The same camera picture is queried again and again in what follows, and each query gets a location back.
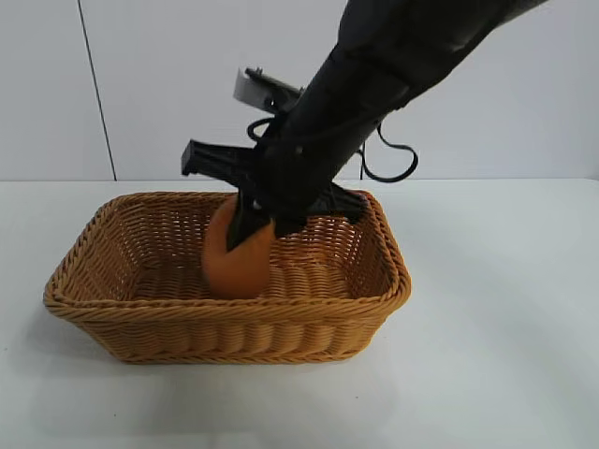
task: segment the black cable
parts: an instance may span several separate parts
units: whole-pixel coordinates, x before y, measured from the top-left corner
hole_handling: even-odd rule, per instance
[[[364,144],[362,145],[362,148],[360,150],[358,150],[358,154],[362,158],[362,164],[360,167],[360,177],[359,178],[362,180],[364,178],[363,174],[366,173],[366,176],[368,176],[371,180],[375,180],[378,182],[393,183],[393,182],[399,182],[399,181],[405,180],[412,173],[414,173],[416,171],[416,167],[418,167],[418,155],[416,154],[414,149],[412,147],[410,147],[409,145],[391,143],[385,137],[383,137],[383,131],[381,128],[381,124],[379,124],[376,127],[376,132],[378,133],[378,137],[380,137],[380,139],[383,141],[383,143],[385,143],[385,145],[387,145],[389,148],[394,148],[396,150],[404,150],[406,152],[410,152],[412,154],[412,164],[410,164],[410,166],[400,175],[392,176],[392,177],[388,177],[388,178],[383,177],[383,176],[378,176],[378,175],[374,174],[368,168],[368,164],[366,163],[366,142],[364,142]]]
[[[255,122],[250,123],[250,125],[247,127],[247,135],[249,136],[249,138],[251,140],[261,141],[262,137],[259,136],[258,134],[256,134],[256,129],[259,126],[271,123],[273,120],[274,120],[274,117],[266,117],[264,119],[256,120]],[[378,182],[393,183],[393,182],[399,182],[399,181],[405,180],[412,173],[414,173],[415,170],[416,170],[416,168],[418,167],[418,155],[416,154],[416,152],[414,151],[414,149],[411,146],[409,146],[409,145],[403,145],[403,144],[397,144],[397,143],[391,143],[391,142],[389,142],[383,136],[382,124],[381,123],[376,127],[376,132],[378,133],[378,137],[389,148],[394,148],[396,150],[404,150],[406,152],[410,152],[412,154],[412,164],[410,164],[410,166],[402,174],[400,174],[400,175],[392,176],[392,177],[378,176],[378,175],[374,174],[368,168],[368,164],[366,163],[366,142],[364,142],[364,143],[362,143],[360,149],[357,151],[357,153],[362,158],[362,163],[361,163],[360,172],[359,172],[359,178],[361,180],[363,180],[364,179],[364,173],[366,173],[366,176],[368,176],[370,179],[378,181]]]

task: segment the white tabletop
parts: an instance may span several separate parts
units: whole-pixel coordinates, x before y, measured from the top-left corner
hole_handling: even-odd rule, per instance
[[[599,447],[599,182],[347,184],[383,204],[414,292],[362,354],[128,366],[43,286],[105,201],[220,182],[0,183],[0,447]]]

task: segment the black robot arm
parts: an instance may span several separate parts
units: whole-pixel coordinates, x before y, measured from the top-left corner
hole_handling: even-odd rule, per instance
[[[443,80],[495,28],[545,0],[350,0],[338,41],[305,90],[247,76],[273,115],[252,123],[253,149],[190,141],[183,175],[201,173],[239,188],[227,233],[232,249],[274,219],[277,237],[307,217],[357,220],[363,202],[332,183],[395,109]],[[255,132],[268,125],[261,136]]]

